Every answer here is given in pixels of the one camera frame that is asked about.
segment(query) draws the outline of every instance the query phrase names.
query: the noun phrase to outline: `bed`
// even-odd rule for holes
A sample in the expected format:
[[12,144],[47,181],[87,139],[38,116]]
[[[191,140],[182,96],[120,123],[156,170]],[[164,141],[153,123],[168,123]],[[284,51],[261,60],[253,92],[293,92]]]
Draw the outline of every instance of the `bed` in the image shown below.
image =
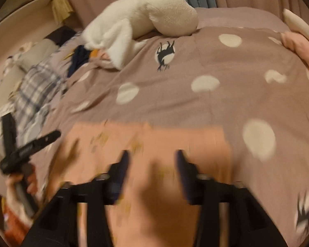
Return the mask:
[[[70,1],[86,26],[113,0]],[[199,30],[191,36],[152,34],[122,71],[88,62],[66,79],[70,59],[64,58],[84,43],[80,34],[40,63],[56,76],[48,98],[55,107],[41,134],[60,129],[63,135],[32,157],[40,198],[50,198],[54,157],[80,122],[220,126],[231,147],[232,181],[251,190],[288,246],[309,244],[309,70],[279,34],[289,30],[280,19],[283,7],[308,20],[309,9],[302,0],[217,3],[227,8],[197,9]],[[174,45],[162,70],[160,45]]]

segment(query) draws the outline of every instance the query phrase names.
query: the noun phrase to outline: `white cloth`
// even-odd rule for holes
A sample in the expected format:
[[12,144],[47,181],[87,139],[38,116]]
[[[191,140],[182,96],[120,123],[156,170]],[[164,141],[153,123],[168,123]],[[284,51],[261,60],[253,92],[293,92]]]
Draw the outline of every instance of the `white cloth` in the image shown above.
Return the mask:
[[169,37],[196,31],[196,10],[185,0],[118,0],[110,4],[83,31],[85,48],[103,49],[121,70],[144,47],[137,39],[157,29]]

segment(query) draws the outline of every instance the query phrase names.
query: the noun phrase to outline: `bedspread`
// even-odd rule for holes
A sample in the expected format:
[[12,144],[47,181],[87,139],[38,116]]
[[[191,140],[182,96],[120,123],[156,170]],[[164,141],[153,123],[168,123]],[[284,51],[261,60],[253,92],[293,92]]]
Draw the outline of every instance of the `bedspread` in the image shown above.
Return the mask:
[[[149,122],[223,128],[233,181],[263,205],[289,247],[309,233],[309,72],[267,29],[205,27],[156,36],[124,68],[89,63],[48,118],[43,134],[76,122]],[[32,158],[40,186],[61,140]]]

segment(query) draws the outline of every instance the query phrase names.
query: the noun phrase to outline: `hand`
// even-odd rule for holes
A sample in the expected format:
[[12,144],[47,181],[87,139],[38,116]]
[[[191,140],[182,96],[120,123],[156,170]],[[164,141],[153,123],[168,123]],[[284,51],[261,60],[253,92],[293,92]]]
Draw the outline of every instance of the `hand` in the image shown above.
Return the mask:
[[[32,171],[33,173],[28,177],[28,189],[27,193],[31,195],[35,195],[38,192],[38,181],[36,179],[35,175],[35,166],[32,165]],[[23,179],[22,174],[10,174],[9,177],[6,180],[7,189],[14,189],[15,190],[15,184],[20,182]]]

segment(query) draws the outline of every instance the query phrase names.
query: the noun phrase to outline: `wall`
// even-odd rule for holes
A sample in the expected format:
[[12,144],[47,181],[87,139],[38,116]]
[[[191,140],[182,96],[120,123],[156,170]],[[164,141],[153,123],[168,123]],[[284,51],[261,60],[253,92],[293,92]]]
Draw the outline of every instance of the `wall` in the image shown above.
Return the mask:
[[[9,24],[9,29],[0,34],[0,75],[4,62],[26,42],[39,42],[45,36],[57,29],[51,5],[32,11],[20,21]],[[0,174],[0,194],[6,194],[5,179]]]

